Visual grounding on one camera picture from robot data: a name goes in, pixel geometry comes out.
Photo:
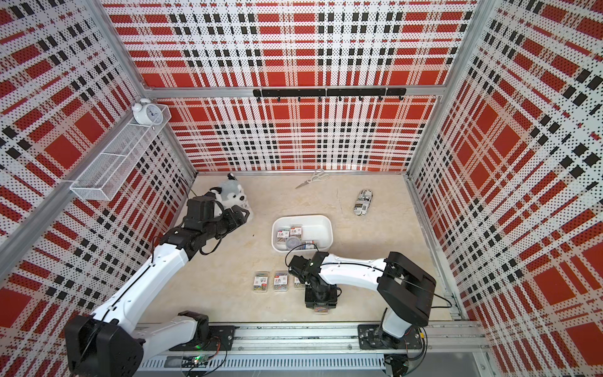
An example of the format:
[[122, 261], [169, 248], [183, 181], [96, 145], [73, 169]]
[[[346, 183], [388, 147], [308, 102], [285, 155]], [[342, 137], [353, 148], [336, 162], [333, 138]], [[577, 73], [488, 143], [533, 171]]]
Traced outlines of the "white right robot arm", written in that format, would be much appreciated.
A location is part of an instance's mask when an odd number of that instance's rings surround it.
[[306, 286], [306, 307], [336, 307], [342, 285], [377, 292], [386, 302], [382, 330], [401, 339], [430, 320], [436, 280], [405, 255], [392, 251], [384, 259], [360, 260], [317, 251], [310, 259], [294, 256], [288, 273]]

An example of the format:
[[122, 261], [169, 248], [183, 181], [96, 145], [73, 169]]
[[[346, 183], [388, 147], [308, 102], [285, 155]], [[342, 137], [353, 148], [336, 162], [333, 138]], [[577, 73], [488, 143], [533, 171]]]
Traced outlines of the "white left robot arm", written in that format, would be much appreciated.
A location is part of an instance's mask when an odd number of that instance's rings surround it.
[[251, 217], [242, 201], [227, 204], [217, 193], [187, 203], [182, 223], [168, 230], [152, 256], [111, 298], [92, 314], [78, 315], [64, 327], [68, 369], [78, 376], [132, 376], [141, 363], [180, 344], [210, 341], [209, 318], [189, 310], [144, 331], [142, 314], [171, 278], [209, 240], [222, 241]]

